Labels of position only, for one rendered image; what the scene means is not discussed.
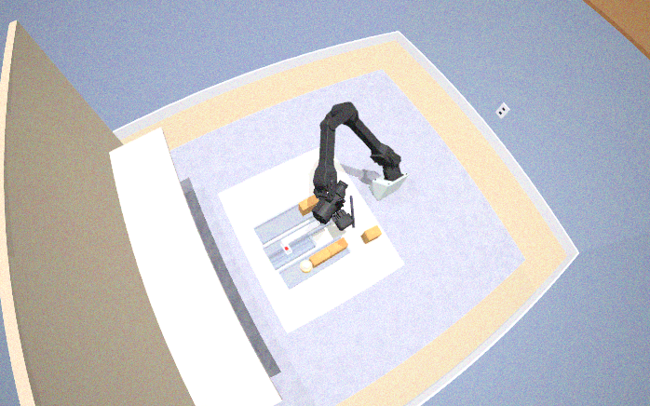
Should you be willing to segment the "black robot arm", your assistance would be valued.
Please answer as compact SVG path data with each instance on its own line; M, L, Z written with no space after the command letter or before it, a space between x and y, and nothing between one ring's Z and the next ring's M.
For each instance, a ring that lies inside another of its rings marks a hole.
M359 118L355 105L351 101L335 104L319 123L319 158L313 178L319 202L312 209L312 213L316 220L324 224L327 224L336 212L335 206L344 202L345 190L348 187L342 180L338 182L334 166L335 134L341 124L348 126L371 149L370 158L378 166L383 166L385 180L394 182L404 175L399 166L401 157L391 147L378 141ZM329 193L321 193L322 190Z

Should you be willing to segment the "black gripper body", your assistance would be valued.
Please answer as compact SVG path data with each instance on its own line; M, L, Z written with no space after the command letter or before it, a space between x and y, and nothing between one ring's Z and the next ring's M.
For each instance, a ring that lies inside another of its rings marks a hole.
M345 203L345 200L343 203ZM344 206L343 203L340 206L335 206L337 210L334 213L334 217L337 220L335 221L335 224L340 231L345 230L348 226L354 223L352 216L349 213L346 213L345 210L341 209Z

